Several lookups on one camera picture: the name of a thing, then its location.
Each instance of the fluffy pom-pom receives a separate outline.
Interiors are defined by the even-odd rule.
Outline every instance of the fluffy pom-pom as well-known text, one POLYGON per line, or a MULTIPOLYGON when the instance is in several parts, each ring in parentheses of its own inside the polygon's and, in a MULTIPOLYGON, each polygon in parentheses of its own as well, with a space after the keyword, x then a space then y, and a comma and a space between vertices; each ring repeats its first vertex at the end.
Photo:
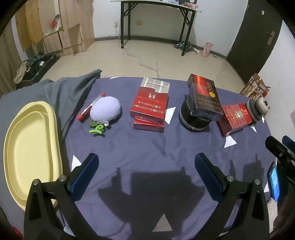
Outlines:
POLYGON ((110 122, 118 117, 121 111, 121 104, 114 97, 100 98, 91 108, 90 117, 98 123, 110 122))

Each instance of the cigarette pack logo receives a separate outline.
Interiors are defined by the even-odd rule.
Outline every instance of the cigarette pack logo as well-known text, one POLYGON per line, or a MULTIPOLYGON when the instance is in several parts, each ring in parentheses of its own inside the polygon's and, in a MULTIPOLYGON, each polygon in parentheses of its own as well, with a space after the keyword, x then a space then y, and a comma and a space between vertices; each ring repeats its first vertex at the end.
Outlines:
POLYGON ((155 93, 149 93, 148 98, 156 99, 156 94, 155 93))

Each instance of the red and white pen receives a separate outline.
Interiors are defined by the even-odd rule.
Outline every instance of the red and white pen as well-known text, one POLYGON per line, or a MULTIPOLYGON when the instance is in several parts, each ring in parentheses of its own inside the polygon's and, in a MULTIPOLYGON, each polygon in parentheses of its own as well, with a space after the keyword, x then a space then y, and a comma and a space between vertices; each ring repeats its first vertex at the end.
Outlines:
POLYGON ((76 118, 79 120, 79 121, 82 121, 83 120, 83 118, 85 117, 85 116, 87 116, 89 113, 90 113, 90 110, 91 110, 91 108, 92 108, 92 106, 93 106, 93 104, 95 104, 100 98, 102 98, 102 97, 105 97, 106 96, 106 94, 105 93, 101 93, 100 95, 99 95, 99 97, 97 98, 97 99, 95 99, 79 116, 77 116, 76 118))

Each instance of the curtain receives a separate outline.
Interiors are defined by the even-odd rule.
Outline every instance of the curtain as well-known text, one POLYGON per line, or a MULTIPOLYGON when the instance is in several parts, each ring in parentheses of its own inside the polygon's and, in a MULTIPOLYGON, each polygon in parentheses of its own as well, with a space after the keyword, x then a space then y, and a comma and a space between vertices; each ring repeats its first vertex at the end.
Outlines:
POLYGON ((21 63, 10 21, 0 36, 0 97, 16 89, 13 79, 21 63))

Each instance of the purple tablecloth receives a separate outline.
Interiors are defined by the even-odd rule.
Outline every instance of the purple tablecloth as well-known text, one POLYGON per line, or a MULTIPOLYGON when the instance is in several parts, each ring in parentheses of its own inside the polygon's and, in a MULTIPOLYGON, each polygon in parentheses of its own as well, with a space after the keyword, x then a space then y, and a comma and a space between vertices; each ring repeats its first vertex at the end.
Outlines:
MULTIPOLYGON (((97 79, 81 110, 100 92, 116 97, 122 106, 121 118, 105 137, 88 133, 89 121, 75 120, 66 137, 69 164, 73 155, 83 161, 89 153, 99 156, 99 168, 82 199, 80 212, 99 236, 114 240, 190 239, 208 220, 217 202, 213 201, 194 167, 194 158, 205 153, 225 175, 251 182, 266 174, 275 157, 265 148, 270 136, 266 121, 232 134, 236 145, 224 148, 225 138, 216 122, 203 132, 191 133, 178 120, 188 93, 187 83, 170 82, 168 108, 176 107, 164 133, 135 130, 130 108, 142 78, 97 79), (172 231, 153 232, 165 214, 172 231)), ((217 89, 222 106, 246 102, 248 98, 217 89)), ((230 225, 234 214, 228 221, 230 225)))

